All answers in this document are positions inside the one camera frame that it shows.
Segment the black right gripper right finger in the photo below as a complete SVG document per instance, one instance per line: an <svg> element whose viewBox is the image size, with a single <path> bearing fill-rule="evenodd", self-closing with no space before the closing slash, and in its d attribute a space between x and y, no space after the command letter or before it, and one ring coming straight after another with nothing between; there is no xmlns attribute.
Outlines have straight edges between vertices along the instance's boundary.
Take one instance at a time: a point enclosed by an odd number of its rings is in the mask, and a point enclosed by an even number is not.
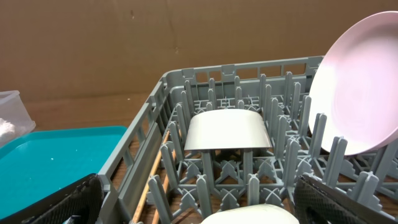
<svg viewBox="0 0 398 224"><path fill-rule="evenodd" d="M299 223L397 224L307 174L298 177L294 204Z"/></svg>

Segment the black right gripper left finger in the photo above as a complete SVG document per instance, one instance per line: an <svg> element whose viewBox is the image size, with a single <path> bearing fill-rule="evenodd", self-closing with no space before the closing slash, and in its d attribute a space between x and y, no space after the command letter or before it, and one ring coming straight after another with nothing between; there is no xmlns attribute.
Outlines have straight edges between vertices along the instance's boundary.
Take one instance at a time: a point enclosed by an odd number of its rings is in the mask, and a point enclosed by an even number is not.
<svg viewBox="0 0 398 224"><path fill-rule="evenodd" d="M1 223L96 223L104 200L98 174L56 191L38 202L1 219Z"/></svg>

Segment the cream white cup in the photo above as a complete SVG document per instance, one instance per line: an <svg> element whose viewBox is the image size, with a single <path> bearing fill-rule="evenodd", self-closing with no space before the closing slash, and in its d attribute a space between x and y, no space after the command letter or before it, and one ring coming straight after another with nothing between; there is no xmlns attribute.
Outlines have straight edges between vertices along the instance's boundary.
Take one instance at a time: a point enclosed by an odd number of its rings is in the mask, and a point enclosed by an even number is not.
<svg viewBox="0 0 398 224"><path fill-rule="evenodd" d="M201 224L299 224L299 221L283 208L259 204L214 213Z"/></svg>

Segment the white tissue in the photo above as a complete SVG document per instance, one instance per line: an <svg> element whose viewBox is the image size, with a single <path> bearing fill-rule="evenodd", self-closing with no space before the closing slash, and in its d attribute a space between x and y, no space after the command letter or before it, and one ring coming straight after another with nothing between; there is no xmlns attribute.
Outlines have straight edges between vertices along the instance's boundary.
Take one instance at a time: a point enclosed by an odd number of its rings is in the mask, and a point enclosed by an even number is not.
<svg viewBox="0 0 398 224"><path fill-rule="evenodd" d="M16 127L12 123L1 118L0 124L1 143L7 143L17 136Z"/></svg>

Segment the grey white bowl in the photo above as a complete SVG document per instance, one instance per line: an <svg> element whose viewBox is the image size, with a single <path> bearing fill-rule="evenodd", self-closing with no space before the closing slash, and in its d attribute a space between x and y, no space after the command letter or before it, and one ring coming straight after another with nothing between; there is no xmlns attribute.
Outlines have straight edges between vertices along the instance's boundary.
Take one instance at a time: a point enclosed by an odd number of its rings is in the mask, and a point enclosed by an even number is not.
<svg viewBox="0 0 398 224"><path fill-rule="evenodd" d="M244 109L211 110L190 120L184 149L257 149L272 146L262 116Z"/></svg>

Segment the pink round plate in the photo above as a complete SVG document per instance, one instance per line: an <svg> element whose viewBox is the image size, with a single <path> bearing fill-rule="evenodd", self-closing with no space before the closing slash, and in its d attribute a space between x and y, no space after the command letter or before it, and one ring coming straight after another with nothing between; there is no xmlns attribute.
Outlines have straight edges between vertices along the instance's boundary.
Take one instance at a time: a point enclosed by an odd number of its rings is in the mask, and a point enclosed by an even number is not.
<svg viewBox="0 0 398 224"><path fill-rule="evenodd" d="M397 139L397 11L378 12L345 31L330 47L313 78L310 125L327 117L322 149L335 137L355 155Z"/></svg>

